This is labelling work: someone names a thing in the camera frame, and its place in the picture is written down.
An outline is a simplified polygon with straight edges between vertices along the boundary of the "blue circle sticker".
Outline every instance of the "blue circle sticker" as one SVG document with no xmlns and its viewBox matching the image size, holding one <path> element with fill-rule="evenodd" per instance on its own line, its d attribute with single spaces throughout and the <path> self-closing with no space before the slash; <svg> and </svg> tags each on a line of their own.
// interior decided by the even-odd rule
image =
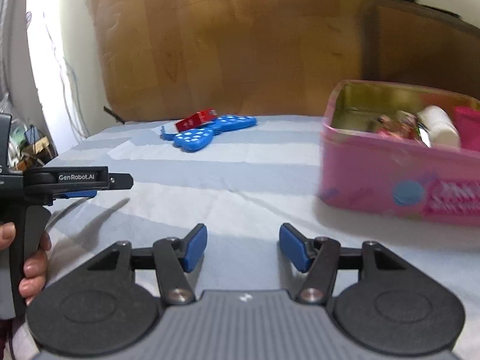
<svg viewBox="0 0 480 360">
<path fill-rule="evenodd" d="M 413 180 L 401 181 L 393 190 L 393 198 L 399 206 L 414 206 L 423 200 L 425 188 Z"/>
</svg>

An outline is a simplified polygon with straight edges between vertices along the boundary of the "white cylinder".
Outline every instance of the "white cylinder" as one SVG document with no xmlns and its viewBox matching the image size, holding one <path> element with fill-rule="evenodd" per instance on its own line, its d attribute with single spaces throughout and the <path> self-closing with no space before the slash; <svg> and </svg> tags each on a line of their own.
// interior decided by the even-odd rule
<svg viewBox="0 0 480 360">
<path fill-rule="evenodd" d="M 429 105 L 418 113 L 418 118 L 426 126 L 432 146 L 460 147 L 460 135 L 443 109 Z"/>
</svg>

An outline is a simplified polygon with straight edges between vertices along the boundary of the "blue toy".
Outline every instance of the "blue toy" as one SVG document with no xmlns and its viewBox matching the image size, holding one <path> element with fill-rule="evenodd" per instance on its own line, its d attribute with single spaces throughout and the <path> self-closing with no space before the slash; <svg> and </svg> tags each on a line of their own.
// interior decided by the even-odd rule
<svg viewBox="0 0 480 360">
<path fill-rule="evenodd" d="M 213 135 L 213 128 L 191 128 L 175 135 L 173 144 L 188 152 L 196 152 L 212 142 Z"/>
<path fill-rule="evenodd" d="M 256 124 L 257 119 L 253 116 L 224 115 L 200 128 L 192 128 L 181 133 L 175 132 L 174 123 L 167 123 L 161 127 L 161 137 L 164 140 L 172 140 L 174 146 L 187 152 L 196 152 L 212 142 L 214 135 L 241 130 Z"/>
</svg>

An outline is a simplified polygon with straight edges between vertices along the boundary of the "gray ribbed surface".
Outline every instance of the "gray ribbed surface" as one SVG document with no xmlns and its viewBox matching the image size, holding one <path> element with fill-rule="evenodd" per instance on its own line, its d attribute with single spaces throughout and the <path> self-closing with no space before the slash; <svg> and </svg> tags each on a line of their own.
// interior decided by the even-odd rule
<svg viewBox="0 0 480 360">
<path fill-rule="evenodd" d="M 61 357 L 41 354 L 38 360 Z M 286 291 L 206 291 L 173 307 L 141 343 L 102 359 L 375 360 L 393 359 L 347 340 L 321 307 L 294 303 Z M 453 360 L 449 352 L 425 360 Z"/>
</svg>

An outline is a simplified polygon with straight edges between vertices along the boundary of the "human hand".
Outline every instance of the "human hand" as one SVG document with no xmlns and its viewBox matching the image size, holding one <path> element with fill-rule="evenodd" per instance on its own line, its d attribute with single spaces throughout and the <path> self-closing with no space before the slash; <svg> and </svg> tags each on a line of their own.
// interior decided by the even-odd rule
<svg viewBox="0 0 480 360">
<path fill-rule="evenodd" d="M 0 226 L 0 250 L 8 248 L 15 238 L 15 226 L 13 223 L 6 223 Z M 47 282 L 47 251 L 52 245 L 47 233 L 40 238 L 38 251 L 30 257 L 23 266 L 25 278 L 21 280 L 18 287 L 20 295 L 25 298 L 27 305 L 37 296 Z"/>
</svg>

